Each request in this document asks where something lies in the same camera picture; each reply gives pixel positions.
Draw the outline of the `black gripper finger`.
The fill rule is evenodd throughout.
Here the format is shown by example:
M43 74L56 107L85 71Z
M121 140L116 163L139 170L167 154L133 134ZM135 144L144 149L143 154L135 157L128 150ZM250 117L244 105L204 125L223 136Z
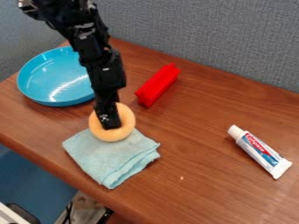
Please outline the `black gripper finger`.
M121 126L117 102L119 96L116 91L95 93L93 110L104 130L117 129Z

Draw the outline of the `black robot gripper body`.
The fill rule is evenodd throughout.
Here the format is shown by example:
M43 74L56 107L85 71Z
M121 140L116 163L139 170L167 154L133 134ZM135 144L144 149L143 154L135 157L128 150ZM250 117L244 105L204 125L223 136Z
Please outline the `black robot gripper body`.
M96 29L72 29L69 42L87 68L96 105L107 109L119 102L117 90L127 86L121 55L108 43L109 35Z

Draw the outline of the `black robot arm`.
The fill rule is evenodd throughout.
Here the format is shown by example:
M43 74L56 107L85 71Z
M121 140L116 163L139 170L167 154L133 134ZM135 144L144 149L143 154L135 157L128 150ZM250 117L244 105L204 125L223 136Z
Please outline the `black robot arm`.
M117 90L127 86L120 52L108 43L108 27L92 0L16 0L23 14L43 21L68 41L85 67L95 93L99 122L105 130L121 126Z

